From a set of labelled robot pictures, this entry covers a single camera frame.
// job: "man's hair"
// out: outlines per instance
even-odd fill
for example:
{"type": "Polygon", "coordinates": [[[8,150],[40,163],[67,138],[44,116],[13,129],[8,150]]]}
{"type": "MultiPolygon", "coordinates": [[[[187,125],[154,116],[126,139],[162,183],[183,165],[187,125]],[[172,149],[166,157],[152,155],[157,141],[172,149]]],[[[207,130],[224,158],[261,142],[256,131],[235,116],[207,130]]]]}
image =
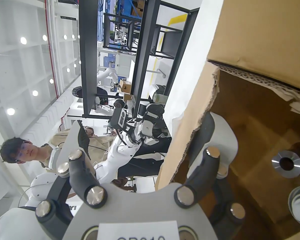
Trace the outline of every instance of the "man's hair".
{"type": "Polygon", "coordinates": [[[88,127],[88,126],[87,126],[87,128],[89,128],[89,129],[92,131],[92,134],[94,135],[94,130],[93,130],[93,128],[92,128],[92,127],[88,127]]]}
{"type": "Polygon", "coordinates": [[[0,148],[0,155],[3,161],[7,163],[16,163],[15,157],[24,141],[25,140],[20,137],[14,137],[4,141],[0,148]]]}

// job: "beige shirt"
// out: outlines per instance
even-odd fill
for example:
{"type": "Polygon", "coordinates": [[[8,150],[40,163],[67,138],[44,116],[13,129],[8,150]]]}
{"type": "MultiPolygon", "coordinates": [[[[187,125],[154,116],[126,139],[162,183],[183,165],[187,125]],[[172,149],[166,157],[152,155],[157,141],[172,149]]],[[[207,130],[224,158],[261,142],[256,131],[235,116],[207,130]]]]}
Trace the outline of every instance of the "beige shirt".
{"type": "MultiPolygon", "coordinates": [[[[68,133],[70,129],[63,130],[57,134],[55,134],[50,139],[50,144],[62,148],[63,143],[65,142],[68,133]]],[[[91,158],[91,163],[94,166],[95,164],[104,161],[107,159],[107,155],[105,154],[108,148],[111,146],[113,140],[115,139],[115,136],[93,136],[90,137],[89,140],[89,147],[88,147],[88,153],[91,158]]],[[[49,164],[48,158],[46,161],[42,162],[45,167],[48,167],[49,164]]]]}

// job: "cardboard box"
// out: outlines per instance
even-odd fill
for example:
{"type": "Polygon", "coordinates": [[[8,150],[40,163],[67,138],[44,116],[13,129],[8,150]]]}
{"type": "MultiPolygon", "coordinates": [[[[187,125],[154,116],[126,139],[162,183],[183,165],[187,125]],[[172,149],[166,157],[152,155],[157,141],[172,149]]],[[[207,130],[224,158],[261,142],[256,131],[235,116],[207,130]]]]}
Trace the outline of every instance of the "cardboard box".
{"type": "Polygon", "coordinates": [[[137,8],[143,10],[144,6],[145,6],[145,1],[144,0],[138,0],[137,8]]]}
{"type": "Polygon", "coordinates": [[[128,93],[124,93],[123,94],[123,101],[126,102],[126,101],[130,101],[132,99],[132,94],[128,94],[128,93]]]}
{"type": "Polygon", "coordinates": [[[212,111],[239,144],[228,179],[247,216],[236,239],[286,239],[300,231],[287,205],[300,176],[281,177],[271,159],[300,142],[300,0],[224,0],[207,58],[156,189],[183,182],[191,139],[212,111]]]}
{"type": "Polygon", "coordinates": [[[143,9],[140,9],[140,8],[133,9],[132,10],[132,15],[142,17],[143,9]]]}
{"type": "Polygon", "coordinates": [[[131,82],[120,80],[119,85],[120,85],[119,92],[127,93],[127,94],[131,93],[131,82]]]}

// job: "sign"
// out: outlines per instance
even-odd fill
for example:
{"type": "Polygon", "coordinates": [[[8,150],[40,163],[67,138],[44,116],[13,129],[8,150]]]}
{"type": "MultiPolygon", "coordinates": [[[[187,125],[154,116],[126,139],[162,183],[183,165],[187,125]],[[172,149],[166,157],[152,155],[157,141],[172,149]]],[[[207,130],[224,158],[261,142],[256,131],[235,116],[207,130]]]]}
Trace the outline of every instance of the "sign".
{"type": "Polygon", "coordinates": [[[97,240],[176,240],[177,221],[151,223],[100,223],[97,240]]]}
{"type": "Polygon", "coordinates": [[[69,17],[69,16],[62,16],[62,15],[60,15],[60,18],[61,19],[72,20],[72,21],[77,21],[77,18],[75,18],[75,17],[69,17]]]}

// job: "man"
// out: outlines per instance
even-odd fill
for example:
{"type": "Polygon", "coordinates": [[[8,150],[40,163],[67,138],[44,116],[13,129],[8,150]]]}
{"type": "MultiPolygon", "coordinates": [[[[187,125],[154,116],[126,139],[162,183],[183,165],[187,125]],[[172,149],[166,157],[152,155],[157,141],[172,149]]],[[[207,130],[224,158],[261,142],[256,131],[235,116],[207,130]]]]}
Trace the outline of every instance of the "man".
{"type": "MultiPolygon", "coordinates": [[[[111,146],[115,136],[96,136],[92,127],[85,127],[86,133],[89,136],[90,142],[88,153],[91,158],[92,165],[106,160],[107,150],[111,146]]],[[[23,164],[25,162],[37,160],[43,167],[48,167],[52,146],[62,148],[69,133],[69,129],[61,131],[53,136],[49,144],[44,144],[37,147],[32,142],[23,140],[19,137],[14,137],[6,140],[0,149],[0,155],[3,161],[7,163],[23,164]]],[[[167,153],[171,138],[161,138],[159,143],[151,146],[141,146],[136,152],[136,156],[152,154],[152,153],[167,153]]],[[[130,176],[154,176],[158,175],[159,169],[163,160],[140,159],[132,158],[128,164],[118,169],[118,178],[130,176]]]]}

